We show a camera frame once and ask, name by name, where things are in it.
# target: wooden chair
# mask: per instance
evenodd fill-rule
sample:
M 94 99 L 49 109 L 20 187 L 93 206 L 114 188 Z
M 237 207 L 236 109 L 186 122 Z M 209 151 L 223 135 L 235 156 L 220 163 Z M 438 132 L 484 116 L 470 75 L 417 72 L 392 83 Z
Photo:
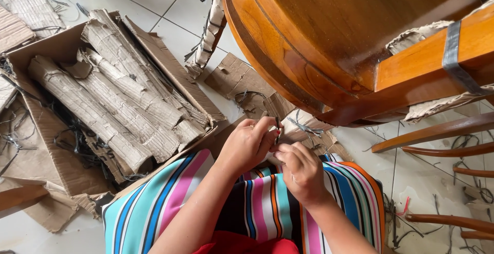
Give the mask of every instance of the wooden chair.
M 27 185 L 0 192 L 0 219 L 38 203 L 48 191 L 39 185 Z
M 424 149 L 410 147 L 408 145 L 432 141 L 436 139 L 456 137 L 463 134 L 486 131 L 491 129 L 494 129 L 494 112 L 484 113 L 477 116 L 434 125 L 422 130 L 399 135 L 398 137 L 375 144 L 372 147 L 372 152 L 381 153 L 387 150 L 401 147 L 404 152 L 434 157 L 468 157 L 482 155 L 494 152 L 494 142 L 450 150 Z
M 480 4 L 223 0 L 240 49 L 272 87 L 321 121 L 351 127 L 399 120 L 407 106 L 465 92 L 442 66 L 446 29 L 396 55 L 384 46 L 412 27 L 458 21 Z M 461 21 L 458 62 L 480 86 L 494 83 L 493 24 L 494 5 Z
M 462 231 L 464 239 L 479 239 L 494 241 L 494 223 L 467 217 L 439 214 L 407 214 L 405 219 L 410 222 L 425 222 L 444 225 L 454 225 L 476 231 Z

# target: cardboard box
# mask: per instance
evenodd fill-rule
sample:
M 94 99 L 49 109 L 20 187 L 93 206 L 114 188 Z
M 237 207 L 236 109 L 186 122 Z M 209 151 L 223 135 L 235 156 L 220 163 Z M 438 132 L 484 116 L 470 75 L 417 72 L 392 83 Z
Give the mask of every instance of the cardboard box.
M 53 163 L 66 194 L 79 206 L 84 207 L 97 217 L 98 213 L 96 212 L 97 205 L 95 199 L 108 192 L 114 193 L 114 189 L 105 179 L 101 169 L 83 168 L 83 163 L 75 153 L 59 148 L 54 144 L 53 138 L 61 131 L 66 130 L 67 126 L 50 109 L 43 107 L 40 104 L 40 102 L 45 102 L 45 100 L 27 74 L 29 63 L 36 55 L 51 57 L 54 61 L 60 63 L 75 63 L 77 49 L 79 47 L 88 46 L 87 43 L 81 40 L 81 33 L 84 25 L 85 23 L 78 24 L 65 31 L 59 32 L 58 34 L 9 53 L 7 60 L 12 67 L 12 74 L 8 74 L 7 72 L 3 72 L 3 74 L 7 75 L 10 80 L 13 80 L 18 85 L 18 90 L 22 93 L 26 107 L 31 113 L 36 129 L 42 139 L 42 143 L 46 146 L 48 155 L 46 155 L 45 158 Z M 210 118 L 211 128 L 200 140 L 169 159 L 147 177 L 133 183 L 126 190 L 118 193 L 116 198 L 121 197 L 133 188 L 138 187 L 152 175 L 156 174 L 180 156 L 188 152 L 207 148 L 214 141 L 213 137 L 214 132 L 216 131 L 214 122 L 224 120 L 224 116 L 221 112 L 219 112 L 196 84 L 182 81 L 187 79 L 185 70 L 183 70 L 183 68 L 182 70 L 180 69 L 180 64 L 173 55 L 171 55 L 168 49 L 163 49 L 163 46 L 160 47 L 157 45 L 156 41 L 153 40 L 149 34 L 145 33 L 136 25 L 132 25 L 132 29 L 132 33 L 137 34 L 136 38 L 138 38 L 139 41 L 144 42 L 143 47 L 146 49 L 147 53 L 158 64 L 164 74 L 170 78 L 178 92 L 184 95 L 195 108 L 201 112 L 207 113 L 207 116 Z M 36 212 L 31 212 L 30 215 L 33 218 L 44 216 L 41 212 L 38 214 Z M 60 216 L 68 216 L 70 218 L 72 215 L 73 213 L 66 213 Z

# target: red shirt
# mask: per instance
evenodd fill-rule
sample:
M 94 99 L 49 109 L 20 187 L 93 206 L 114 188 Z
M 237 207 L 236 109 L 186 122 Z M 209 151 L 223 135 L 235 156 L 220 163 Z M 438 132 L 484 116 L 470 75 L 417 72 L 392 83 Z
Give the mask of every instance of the red shirt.
M 259 243 L 255 239 L 227 231 L 215 231 L 211 242 L 193 254 L 298 254 L 297 246 L 287 239 Z

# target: striped skirt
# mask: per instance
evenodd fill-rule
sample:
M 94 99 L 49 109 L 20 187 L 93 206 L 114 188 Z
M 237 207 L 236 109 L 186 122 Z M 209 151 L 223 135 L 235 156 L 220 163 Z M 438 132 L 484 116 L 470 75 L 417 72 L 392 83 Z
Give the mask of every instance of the striped skirt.
M 326 188 L 354 226 L 382 253 L 384 205 L 378 183 L 353 162 L 320 158 Z M 209 150 L 190 154 L 103 207 L 106 253 L 146 254 L 213 163 Z M 280 166 L 270 166 L 240 176 L 215 230 L 260 242 L 290 239 L 301 254 L 331 253 L 317 223 L 288 191 L 282 173 Z

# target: plastic strap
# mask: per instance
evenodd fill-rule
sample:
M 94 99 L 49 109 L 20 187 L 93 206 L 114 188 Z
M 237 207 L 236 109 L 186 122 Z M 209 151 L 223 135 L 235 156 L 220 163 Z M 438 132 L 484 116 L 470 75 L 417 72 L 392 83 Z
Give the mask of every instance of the plastic strap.
M 446 33 L 446 43 L 444 45 L 443 68 L 448 74 L 463 87 L 466 91 L 477 95 L 490 95 L 492 92 L 482 89 L 460 64 L 458 64 L 458 45 L 460 44 L 461 20 L 448 26 Z

